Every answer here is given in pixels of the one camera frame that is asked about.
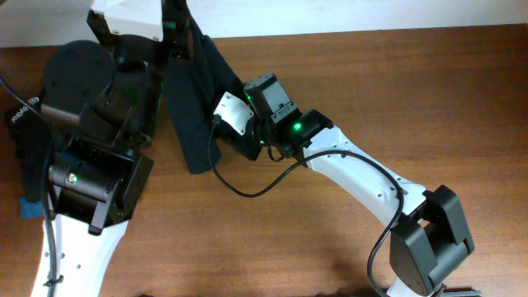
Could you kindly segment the dark green t-shirt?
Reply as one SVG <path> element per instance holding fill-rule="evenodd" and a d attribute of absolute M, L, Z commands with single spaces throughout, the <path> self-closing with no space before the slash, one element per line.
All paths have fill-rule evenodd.
<path fill-rule="evenodd" d="M 221 158 L 218 145 L 208 144 L 217 98 L 225 92 L 240 93 L 243 84 L 193 18 L 189 29 L 192 59 L 168 60 L 163 99 L 189 173 L 201 174 L 211 169 L 210 160 Z"/>

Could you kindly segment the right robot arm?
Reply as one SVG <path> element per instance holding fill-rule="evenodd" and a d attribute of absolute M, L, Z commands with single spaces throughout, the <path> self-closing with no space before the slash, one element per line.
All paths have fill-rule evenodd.
<path fill-rule="evenodd" d="M 353 144 L 315 109 L 301 111 L 277 76 L 264 74 L 239 94 L 223 92 L 212 111 L 212 137 L 228 140 L 250 160 L 277 149 L 338 184 L 358 200 L 384 230 L 367 260 L 369 282 L 381 296 L 442 296 L 445 280 L 474 251 L 459 196 L 445 185 L 434 191 L 389 170 Z M 389 242 L 396 275 L 383 290 L 373 275 L 375 256 Z"/>

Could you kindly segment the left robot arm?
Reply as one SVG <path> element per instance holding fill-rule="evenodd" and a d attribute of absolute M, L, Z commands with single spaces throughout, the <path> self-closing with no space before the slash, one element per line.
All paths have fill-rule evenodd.
<path fill-rule="evenodd" d="M 34 296 L 97 296 L 153 168 L 170 58 L 191 58 L 184 1 L 94 1 L 93 40 L 51 56 L 40 111 L 50 123 Z"/>

